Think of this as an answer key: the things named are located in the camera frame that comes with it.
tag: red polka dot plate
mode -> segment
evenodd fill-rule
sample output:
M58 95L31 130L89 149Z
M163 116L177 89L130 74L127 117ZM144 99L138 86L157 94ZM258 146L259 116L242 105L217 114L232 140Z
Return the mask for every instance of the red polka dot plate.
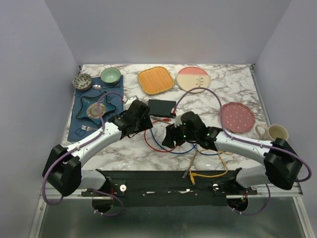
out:
M224 127L232 132L245 133L256 123L253 112L242 103L230 102L222 106Z

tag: green bowl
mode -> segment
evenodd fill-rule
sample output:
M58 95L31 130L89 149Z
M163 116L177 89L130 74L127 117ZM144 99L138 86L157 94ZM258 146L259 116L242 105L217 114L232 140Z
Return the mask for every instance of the green bowl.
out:
M101 72L100 78L103 82L108 84L116 84L121 77L121 72L117 68L106 68Z

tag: small round bowl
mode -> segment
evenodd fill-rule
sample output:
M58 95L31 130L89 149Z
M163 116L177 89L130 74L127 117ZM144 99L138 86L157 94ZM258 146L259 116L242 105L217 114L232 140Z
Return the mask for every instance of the small round bowl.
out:
M89 74L81 73L73 78L72 84L77 90L86 91L93 84L93 79Z
M116 84L121 77L121 72L117 68L106 68L101 72L100 78L103 82L108 84Z

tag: mug handle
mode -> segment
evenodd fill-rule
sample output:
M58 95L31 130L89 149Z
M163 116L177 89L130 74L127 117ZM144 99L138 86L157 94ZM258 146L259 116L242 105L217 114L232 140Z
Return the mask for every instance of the mug handle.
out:
M263 124L257 124L257 125L256 125L256 132L257 132L258 136L261 138L264 133L261 134L261 132L259 131L258 127L261 127L261 128L263 128L264 130L267 130L267 125L266 125L265 123L263 123Z

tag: spoon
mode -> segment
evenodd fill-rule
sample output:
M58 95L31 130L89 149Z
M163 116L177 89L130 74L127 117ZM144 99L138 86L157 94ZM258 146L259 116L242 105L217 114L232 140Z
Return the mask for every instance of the spoon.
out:
M103 89L103 88L119 88L119 87L120 87L120 86L103 87L103 86L97 85L97 84L93 85L93 89L96 89L96 90L101 90L101 89Z

